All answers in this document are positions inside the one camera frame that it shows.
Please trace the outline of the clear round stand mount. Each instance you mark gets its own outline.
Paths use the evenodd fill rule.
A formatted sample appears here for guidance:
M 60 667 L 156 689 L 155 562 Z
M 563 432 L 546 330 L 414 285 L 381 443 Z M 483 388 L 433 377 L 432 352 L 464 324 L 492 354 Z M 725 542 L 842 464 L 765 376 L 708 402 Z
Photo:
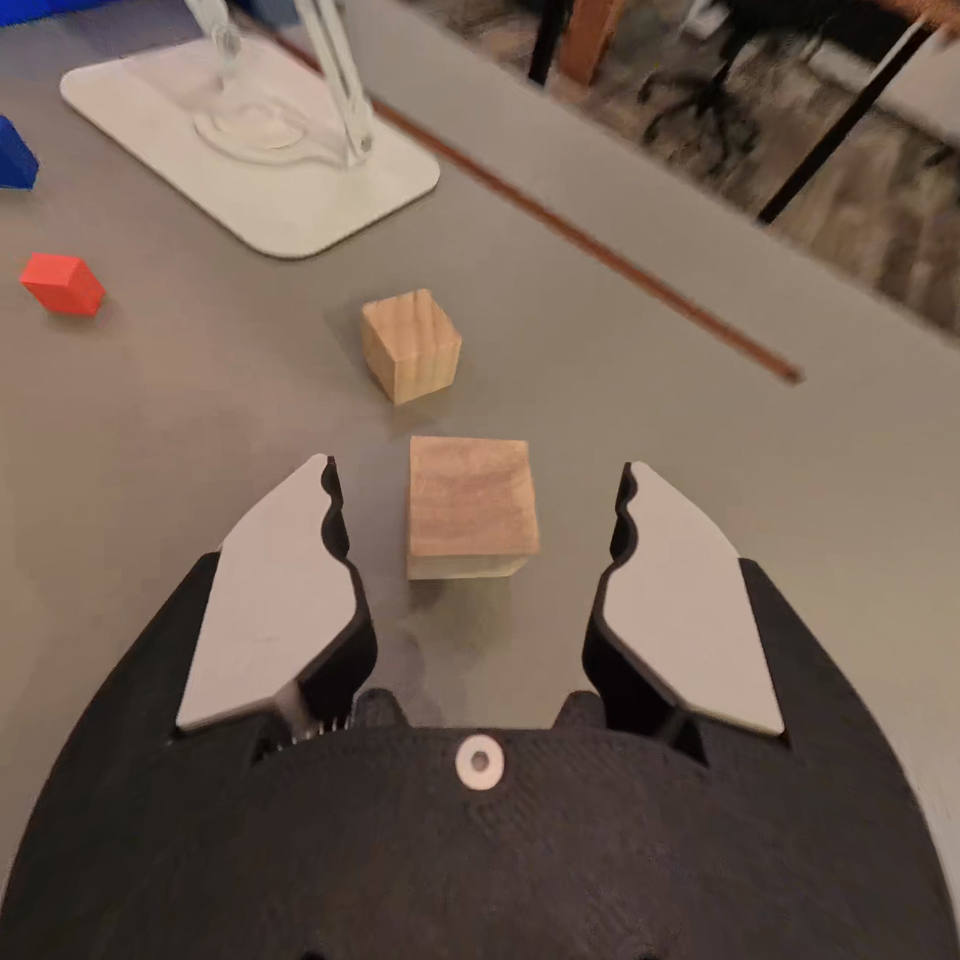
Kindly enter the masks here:
M 201 139 L 229 158 L 258 166 L 336 164 L 334 153 L 311 136 L 306 118 L 257 84 L 227 3 L 187 1 L 186 6 L 215 59 L 212 91 L 200 95 L 194 111 Z

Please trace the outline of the black office chair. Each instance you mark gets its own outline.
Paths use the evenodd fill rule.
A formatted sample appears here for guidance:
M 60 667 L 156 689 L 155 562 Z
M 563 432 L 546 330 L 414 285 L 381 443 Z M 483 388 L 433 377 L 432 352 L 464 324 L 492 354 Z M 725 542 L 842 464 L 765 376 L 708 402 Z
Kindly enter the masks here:
M 640 142 L 645 147 L 651 146 L 662 129 L 682 114 L 693 114 L 700 124 L 699 134 L 706 131 L 707 120 L 712 121 L 718 154 L 706 173 L 710 179 L 724 173 L 733 157 L 748 157 L 761 137 L 759 123 L 729 89 L 729 79 L 739 55 L 759 35 L 762 23 L 756 14 L 748 11 L 748 2 L 721 2 L 721 6 L 726 8 L 726 37 L 716 71 L 702 75 L 655 69 L 644 79 L 635 96 L 636 102 L 643 106 L 659 88 L 685 92 L 678 102 L 654 114 L 641 135 Z

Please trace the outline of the blue plastic bin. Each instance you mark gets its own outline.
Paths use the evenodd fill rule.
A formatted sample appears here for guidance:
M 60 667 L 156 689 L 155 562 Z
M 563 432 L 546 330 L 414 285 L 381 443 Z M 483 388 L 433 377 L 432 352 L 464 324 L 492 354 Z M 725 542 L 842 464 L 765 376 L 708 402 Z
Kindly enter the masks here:
M 1 1 L 1 28 L 95 9 L 106 1 Z

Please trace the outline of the black table leg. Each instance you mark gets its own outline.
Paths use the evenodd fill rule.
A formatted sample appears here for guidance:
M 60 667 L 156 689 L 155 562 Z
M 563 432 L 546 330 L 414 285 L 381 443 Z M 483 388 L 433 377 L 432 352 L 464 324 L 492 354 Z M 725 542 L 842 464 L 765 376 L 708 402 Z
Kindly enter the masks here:
M 937 27 L 924 12 L 915 16 L 903 37 L 870 75 L 869 81 L 856 94 L 849 107 L 822 135 L 783 185 L 774 193 L 756 216 L 759 226 L 771 226 L 818 174 L 859 122 L 873 108 L 882 94 L 905 69 L 909 61 L 934 37 Z
M 574 1 L 540 2 L 539 21 L 530 58 L 528 79 L 543 88 L 558 45 L 570 21 Z

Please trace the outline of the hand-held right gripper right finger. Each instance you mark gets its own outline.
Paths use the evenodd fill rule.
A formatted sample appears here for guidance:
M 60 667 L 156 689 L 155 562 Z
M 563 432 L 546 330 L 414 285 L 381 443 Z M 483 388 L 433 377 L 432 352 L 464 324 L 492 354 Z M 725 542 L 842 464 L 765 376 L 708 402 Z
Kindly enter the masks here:
M 781 737 L 786 722 L 738 549 L 641 461 L 623 465 L 614 512 L 582 647 L 606 727 L 684 740 L 700 717 Z

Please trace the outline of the small red cube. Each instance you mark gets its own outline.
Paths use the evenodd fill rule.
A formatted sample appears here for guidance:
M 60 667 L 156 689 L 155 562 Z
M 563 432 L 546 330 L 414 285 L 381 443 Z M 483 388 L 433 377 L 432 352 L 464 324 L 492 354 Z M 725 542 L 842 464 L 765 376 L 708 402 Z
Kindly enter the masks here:
M 106 295 L 86 261 L 71 255 L 34 252 L 19 282 L 52 314 L 94 317 Z

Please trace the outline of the white stand base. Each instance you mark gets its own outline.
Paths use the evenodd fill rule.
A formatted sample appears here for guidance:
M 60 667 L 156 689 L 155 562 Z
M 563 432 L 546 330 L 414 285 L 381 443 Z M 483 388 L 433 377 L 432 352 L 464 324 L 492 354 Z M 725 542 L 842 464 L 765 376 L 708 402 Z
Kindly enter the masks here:
M 243 40 L 256 83 L 303 116 L 336 164 L 265 167 L 202 139 L 194 112 L 212 91 L 215 58 L 198 39 L 78 67 L 60 80 L 64 101 L 251 249 L 272 258 L 315 256 L 424 198 L 437 159 L 372 121 L 367 159 L 348 160 L 346 130 L 327 83 L 275 43 Z

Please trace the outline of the blue block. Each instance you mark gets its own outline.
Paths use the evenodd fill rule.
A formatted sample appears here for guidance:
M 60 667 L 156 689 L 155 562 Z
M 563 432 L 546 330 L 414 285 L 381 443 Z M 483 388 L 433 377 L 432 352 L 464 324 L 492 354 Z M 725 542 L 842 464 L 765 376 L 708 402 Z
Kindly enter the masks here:
M 7 116 L 1 115 L 0 125 L 1 189 L 31 191 L 38 179 L 40 162 Z

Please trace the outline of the plain wooden cube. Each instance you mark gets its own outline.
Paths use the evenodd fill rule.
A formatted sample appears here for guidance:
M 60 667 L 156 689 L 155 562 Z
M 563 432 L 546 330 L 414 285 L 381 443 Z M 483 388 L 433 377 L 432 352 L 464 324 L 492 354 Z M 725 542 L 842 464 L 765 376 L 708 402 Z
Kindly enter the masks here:
M 463 338 L 431 291 L 366 303 L 361 312 L 366 366 L 395 406 L 449 388 Z
M 414 436 L 406 491 L 409 581 L 508 577 L 541 552 L 526 440 Z

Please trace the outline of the brown wooden table leg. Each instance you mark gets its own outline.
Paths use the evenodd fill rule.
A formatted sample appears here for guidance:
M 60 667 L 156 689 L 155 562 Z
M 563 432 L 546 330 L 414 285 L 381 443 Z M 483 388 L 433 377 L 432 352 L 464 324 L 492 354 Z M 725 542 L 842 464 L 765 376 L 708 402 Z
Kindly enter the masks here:
M 589 87 L 614 37 L 626 1 L 573 2 L 558 51 L 558 70 Z

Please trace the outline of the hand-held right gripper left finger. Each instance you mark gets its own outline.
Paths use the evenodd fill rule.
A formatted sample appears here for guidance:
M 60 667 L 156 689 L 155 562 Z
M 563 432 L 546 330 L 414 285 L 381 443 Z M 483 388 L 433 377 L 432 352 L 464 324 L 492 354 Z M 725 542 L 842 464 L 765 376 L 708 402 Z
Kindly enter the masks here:
M 225 537 L 180 732 L 255 714 L 276 717 L 294 741 L 349 728 L 378 640 L 343 510 L 337 462 L 317 454 Z

